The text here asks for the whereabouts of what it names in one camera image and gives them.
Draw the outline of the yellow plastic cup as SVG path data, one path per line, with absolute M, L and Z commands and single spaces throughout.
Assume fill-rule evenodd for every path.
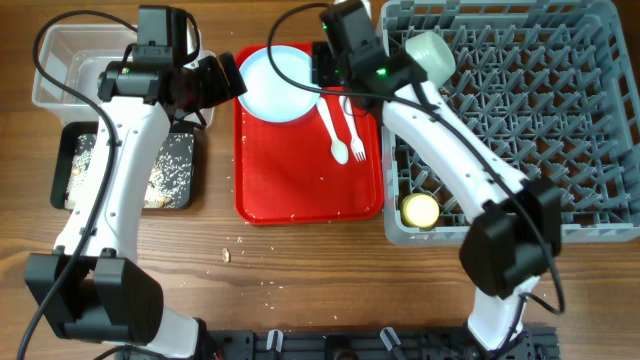
M 431 228 L 439 219 L 440 208 L 432 196 L 415 193 L 403 199 L 400 213 L 406 226 Z

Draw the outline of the green bowl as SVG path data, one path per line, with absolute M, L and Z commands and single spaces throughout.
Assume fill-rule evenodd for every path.
M 426 31 L 409 38 L 406 52 L 425 70 L 428 79 L 442 87 L 454 74 L 456 62 L 444 39 L 433 31 Z

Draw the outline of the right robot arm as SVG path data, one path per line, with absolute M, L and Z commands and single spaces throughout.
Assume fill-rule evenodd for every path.
M 383 124 L 402 138 L 457 200 L 470 228 L 459 258 L 476 286 L 467 329 L 491 355 L 522 330 L 525 304 L 561 251 L 561 191 L 528 179 L 486 146 L 439 92 L 455 69 L 452 51 L 428 31 L 388 53 L 360 1 L 320 15 L 337 73 L 356 106 L 379 105 Z

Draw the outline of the white plastic spoon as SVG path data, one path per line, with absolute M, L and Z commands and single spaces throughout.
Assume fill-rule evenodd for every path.
M 348 149 L 346 147 L 346 144 L 338 138 L 328 104 L 323 97 L 318 98 L 316 102 L 316 108 L 330 137 L 330 152 L 334 160 L 340 165 L 345 165 L 349 159 Z

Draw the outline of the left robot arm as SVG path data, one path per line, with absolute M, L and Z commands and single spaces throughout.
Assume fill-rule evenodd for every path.
M 171 127 L 208 125 L 203 111 L 242 95 L 230 53 L 202 56 L 194 16 L 143 5 L 137 39 L 101 73 L 88 100 L 98 132 L 83 197 L 48 254 L 28 257 L 35 321 L 61 339 L 107 343 L 160 359 L 217 359 L 204 321 L 165 305 L 161 285 L 137 264 L 144 197 Z

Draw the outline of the food scraps and rice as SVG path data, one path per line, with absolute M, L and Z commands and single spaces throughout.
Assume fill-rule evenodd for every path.
M 82 184 L 88 175 L 96 134 L 78 137 L 71 158 L 71 170 L 62 195 L 62 209 L 72 210 L 80 198 Z M 195 136 L 192 133 L 170 133 L 160 147 L 147 185 L 145 209 L 185 208 L 190 201 L 194 166 Z

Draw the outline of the white plastic fork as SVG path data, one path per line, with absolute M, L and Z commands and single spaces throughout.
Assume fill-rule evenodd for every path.
M 360 162 L 366 159 L 366 152 L 364 148 L 364 143 L 362 142 L 356 128 L 355 117 L 353 114 L 353 109 L 351 106 L 351 102 L 348 97 L 340 96 L 339 97 L 340 107 L 343 112 L 344 119 L 347 123 L 347 127 L 349 129 L 351 135 L 350 148 L 354 155 L 354 158 Z

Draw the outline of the light blue plate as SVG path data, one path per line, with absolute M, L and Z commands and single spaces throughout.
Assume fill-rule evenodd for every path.
M 291 80 L 308 87 L 311 82 L 311 57 L 304 51 L 284 45 L 272 46 L 272 57 L 279 70 Z M 240 66 L 247 92 L 239 97 L 241 105 L 254 117 L 269 123 L 286 123 L 301 118 L 315 107 L 319 93 L 309 92 L 284 81 L 273 69 L 267 48 L 248 56 Z

